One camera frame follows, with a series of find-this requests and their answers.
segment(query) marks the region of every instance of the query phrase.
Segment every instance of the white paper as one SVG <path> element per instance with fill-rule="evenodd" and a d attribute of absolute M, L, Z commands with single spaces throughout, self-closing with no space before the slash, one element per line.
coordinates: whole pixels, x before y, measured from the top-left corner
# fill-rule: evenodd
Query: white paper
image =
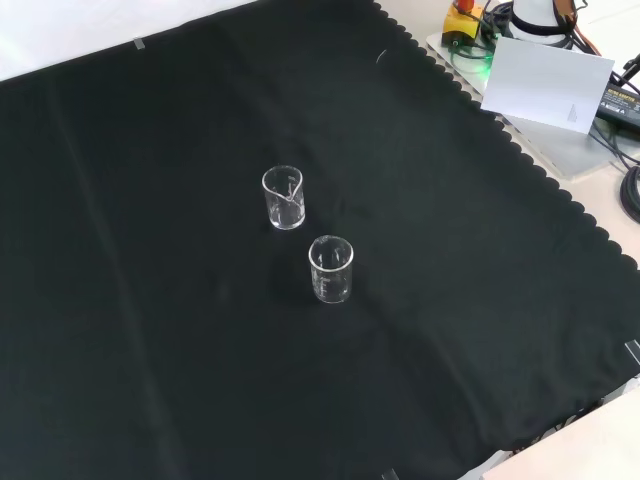
<path fill-rule="evenodd" d="M 482 109 L 589 133 L 613 64 L 594 55 L 501 38 Z"/>

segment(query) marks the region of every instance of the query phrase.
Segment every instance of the white table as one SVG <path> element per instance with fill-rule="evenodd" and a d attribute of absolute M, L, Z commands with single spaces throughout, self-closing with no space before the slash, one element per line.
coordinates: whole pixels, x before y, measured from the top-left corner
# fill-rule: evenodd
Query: white table
<path fill-rule="evenodd" d="M 529 447 L 484 480 L 640 478 L 640 389 Z"/>
<path fill-rule="evenodd" d="M 0 81 L 253 0 L 0 0 Z"/>

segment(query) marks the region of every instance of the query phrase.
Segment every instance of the power adapter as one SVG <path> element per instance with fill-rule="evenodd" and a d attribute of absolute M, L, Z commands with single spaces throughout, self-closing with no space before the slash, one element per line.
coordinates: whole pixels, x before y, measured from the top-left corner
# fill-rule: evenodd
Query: power adapter
<path fill-rule="evenodd" d="M 596 117 L 620 129 L 640 133 L 640 96 L 610 83 L 602 96 Z"/>

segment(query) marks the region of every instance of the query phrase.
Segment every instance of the black cloth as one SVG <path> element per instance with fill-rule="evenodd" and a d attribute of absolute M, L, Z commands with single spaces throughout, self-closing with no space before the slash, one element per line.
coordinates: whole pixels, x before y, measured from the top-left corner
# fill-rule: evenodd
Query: black cloth
<path fill-rule="evenodd" d="M 0 86 L 0 478 L 455 479 L 635 373 L 635 262 L 369 0 L 145 44 Z"/>

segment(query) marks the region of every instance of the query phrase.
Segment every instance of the white device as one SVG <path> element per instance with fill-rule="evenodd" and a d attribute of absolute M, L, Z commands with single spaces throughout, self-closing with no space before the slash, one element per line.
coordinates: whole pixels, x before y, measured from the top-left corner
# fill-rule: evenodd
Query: white device
<path fill-rule="evenodd" d="M 513 13 L 521 20 L 541 27 L 557 27 L 558 20 L 554 12 L 554 0 L 514 0 Z M 562 42 L 564 35 L 532 35 L 516 27 L 513 22 L 509 30 L 514 38 L 543 45 L 554 45 Z"/>

